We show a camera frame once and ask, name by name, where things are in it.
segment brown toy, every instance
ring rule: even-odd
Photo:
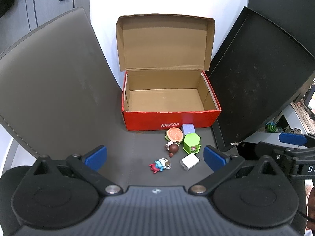
[[[174,143],[172,141],[169,141],[166,145],[165,148],[169,151],[169,157],[173,157],[174,154],[178,152],[179,149],[179,144]]]
[[[183,138],[184,138],[183,132],[179,128],[168,129],[165,136],[166,140],[179,144],[183,141]]]

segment purple cube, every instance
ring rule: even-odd
[[[196,133],[194,125],[192,123],[191,124],[183,124],[181,130],[182,130],[184,136],[187,134],[190,134],[190,133]]]

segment white charger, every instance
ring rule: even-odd
[[[185,170],[190,170],[199,162],[199,159],[194,154],[189,154],[185,158],[181,159],[180,164]]]

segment open box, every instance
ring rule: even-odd
[[[119,17],[122,115],[133,131],[193,123],[211,126],[221,107],[203,70],[209,70],[215,22],[185,15]]]

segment green hexagonal container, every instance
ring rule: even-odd
[[[188,154],[197,154],[200,150],[200,137],[196,133],[185,135],[184,138],[184,151]]]

